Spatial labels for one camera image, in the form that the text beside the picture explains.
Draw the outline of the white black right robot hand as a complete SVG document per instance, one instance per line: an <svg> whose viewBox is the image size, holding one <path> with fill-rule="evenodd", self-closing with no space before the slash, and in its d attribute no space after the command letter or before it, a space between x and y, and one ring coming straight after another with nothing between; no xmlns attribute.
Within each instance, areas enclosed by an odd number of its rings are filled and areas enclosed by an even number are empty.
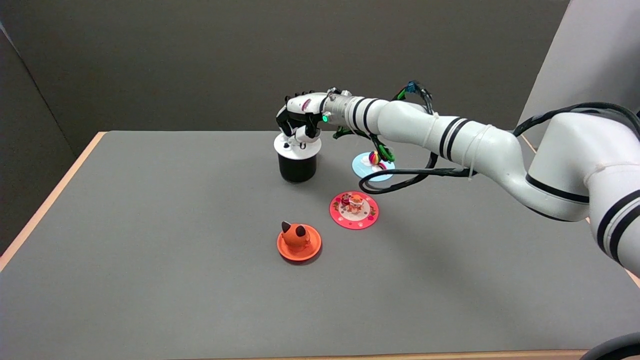
<svg viewBox="0 0 640 360"><path fill-rule="evenodd" d="M302 92L285 97L275 121L288 144L304 149L319 139L322 132L319 125L330 120L323 111L328 98L327 92Z"/></svg>

